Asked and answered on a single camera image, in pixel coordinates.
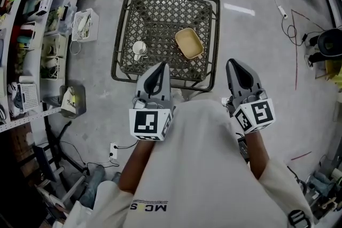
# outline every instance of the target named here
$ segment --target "metal frame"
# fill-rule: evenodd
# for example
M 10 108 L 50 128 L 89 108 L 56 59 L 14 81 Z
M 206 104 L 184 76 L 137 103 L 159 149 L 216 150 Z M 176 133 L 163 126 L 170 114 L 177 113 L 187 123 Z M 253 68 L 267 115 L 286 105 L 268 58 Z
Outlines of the metal frame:
M 53 108 L 53 109 L 50 109 L 47 111 L 40 112 L 40 113 L 35 114 L 35 115 L 31 115 L 31 116 L 27 116 L 27 117 L 24 117 L 21 119 L 17 119 L 15 121 L 10 122 L 10 123 L 0 125 L 0 132 L 9 130 L 11 128 L 18 127 L 18 126 L 25 124 L 25 123 L 32 122 L 32 121 L 39 119 L 39 118 L 44 118 L 45 116 L 48 116 L 48 115 L 51 115 L 51 114 L 57 113 L 57 112 L 60 112 L 60 107 L 56 107 L 56 108 Z
M 64 167 L 58 168 L 54 173 L 54 175 L 59 175 L 64 171 Z M 82 184 L 86 179 L 85 175 L 82 175 L 77 182 L 70 188 L 70 190 L 62 197 L 62 199 L 59 199 L 58 197 L 50 194 L 48 191 L 44 189 L 45 186 L 47 186 L 51 181 L 46 179 L 40 185 L 37 186 L 38 192 L 42 195 L 42 197 L 45 198 L 47 202 L 53 203 L 53 205 L 58 204 L 59 206 L 65 208 L 64 202 L 68 200 L 75 192 L 77 187 Z
M 203 91 L 203 92 L 208 92 L 211 91 L 212 88 L 214 87 L 215 83 L 215 76 L 216 76 L 216 65 L 217 65 L 217 55 L 218 55 L 218 48 L 219 48 L 219 36 L 220 36 L 220 0 L 201 0 L 201 1 L 212 1 L 216 5 L 215 11 L 212 11 L 213 17 L 212 21 L 215 21 L 214 26 L 214 42 L 213 45 L 209 45 L 209 53 L 210 55 L 212 51 L 212 60 L 208 61 L 208 65 L 210 65 L 210 70 L 206 71 L 206 77 L 210 76 L 209 79 L 209 85 L 208 87 L 196 87 L 197 84 L 200 83 L 200 81 L 190 81 L 189 79 L 182 79 L 182 78 L 177 78 L 177 77 L 171 77 L 172 80 L 180 80 L 184 81 L 183 85 L 180 85 L 178 83 L 173 83 L 171 82 L 171 87 L 172 88 L 179 88 L 179 89 L 188 89 L 188 90 L 195 90 L 195 91 Z M 119 61 L 119 53 L 121 54 L 122 50 L 120 50 L 120 44 L 121 44 L 121 37 L 123 36 L 123 28 L 124 28 L 124 23 L 126 22 L 126 16 L 127 13 L 129 12 L 129 0 L 123 0 L 123 5 L 120 13 L 120 19 L 119 19 L 119 24 L 118 24 L 118 30 L 116 33 L 116 39 L 115 39 L 115 44 L 114 44 L 114 53 L 113 53 L 113 61 L 112 61 L 112 69 L 111 69 L 111 75 L 114 80 L 117 81 L 123 81 L 123 82 L 130 82 L 130 83 L 136 83 L 139 76 L 142 75 L 144 72 L 141 72 L 140 74 L 135 74 L 135 73 L 125 73 L 122 72 L 126 75 L 127 78 L 120 78 L 117 76 L 117 69 L 118 66 L 121 66 L 120 61 Z

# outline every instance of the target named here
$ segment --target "white cup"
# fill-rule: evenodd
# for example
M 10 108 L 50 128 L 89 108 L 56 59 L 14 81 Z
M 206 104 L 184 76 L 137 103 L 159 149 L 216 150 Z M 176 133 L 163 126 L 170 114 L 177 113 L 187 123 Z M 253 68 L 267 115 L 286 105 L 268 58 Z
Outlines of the white cup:
M 147 46 L 143 41 L 137 41 L 133 44 L 132 50 L 134 53 L 134 60 L 138 61 L 141 56 L 147 54 Z

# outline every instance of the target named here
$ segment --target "white box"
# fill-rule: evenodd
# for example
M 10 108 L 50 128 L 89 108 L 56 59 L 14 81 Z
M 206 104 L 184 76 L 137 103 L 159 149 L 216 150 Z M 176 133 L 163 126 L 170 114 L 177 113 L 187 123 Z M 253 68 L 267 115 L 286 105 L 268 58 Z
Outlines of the white box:
M 66 38 L 60 34 L 44 36 L 42 44 L 42 57 L 65 57 Z M 50 47 L 54 47 L 54 54 L 49 54 Z
M 42 59 L 43 62 L 47 62 L 49 59 L 57 59 L 57 77 L 56 78 L 42 78 L 45 80 L 51 80 L 55 81 L 58 79 L 64 79 L 65 77 L 65 59 L 64 58 L 59 58 L 59 57 L 46 57 L 45 59 Z
M 5 97 L 4 69 L 0 68 L 0 99 Z
M 27 20 L 29 21 L 38 20 L 41 16 L 49 12 L 51 2 L 52 0 L 28 0 L 25 3 L 23 14 L 27 14 Z
M 31 37 L 30 47 L 22 49 L 22 50 L 39 49 L 41 47 L 40 37 L 42 37 L 42 34 L 44 32 L 44 28 L 41 26 L 40 23 L 35 22 L 35 21 L 27 22 L 25 24 L 22 24 L 20 26 L 20 29 L 30 29 L 30 30 L 33 30 L 32 37 Z
M 241 104 L 233 116 L 245 133 L 259 131 L 276 121 L 272 99 Z
M 130 109 L 130 134 L 139 140 L 164 140 L 172 121 L 170 109 Z
M 90 18 L 90 27 L 88 35 L 86 37 L 82 37 L 78 31 L 78 27 L 82 18 L 85 16 L 89 16 Z M 78 41 L 81 43 L 97 40 L 98 23 L 99 16 L 96 14 L 96 12 L 93 11 L 93 9 L 86 9 L 85 11 L 77 12 L 74 18 L 71 40 Z

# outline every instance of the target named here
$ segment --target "clear plastic container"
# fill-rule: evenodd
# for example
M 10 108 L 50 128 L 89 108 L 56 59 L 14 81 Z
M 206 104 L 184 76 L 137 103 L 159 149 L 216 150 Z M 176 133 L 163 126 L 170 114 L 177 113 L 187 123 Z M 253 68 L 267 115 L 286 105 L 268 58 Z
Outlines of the clear plastic container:
M 61 18 L 57 17 L 57 10 L 59 7 L 65 7 L 64 14 Z M 76 6 L 72 6 L 69 0 L 53 0 L 48 16 L 48 22 L 45 27 L 45 35 L 52 34 L 71 34 L 71 25 L 74 20 Z

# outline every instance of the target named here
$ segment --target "black strap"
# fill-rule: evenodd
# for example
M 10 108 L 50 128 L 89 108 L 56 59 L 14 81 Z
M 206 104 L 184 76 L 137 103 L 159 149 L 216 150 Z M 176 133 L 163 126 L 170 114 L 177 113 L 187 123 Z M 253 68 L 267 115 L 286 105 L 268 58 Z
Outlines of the black strap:
M 302 210 L 293 210 L 287 216 L 291 227 L 311 228 L 311 222 Z

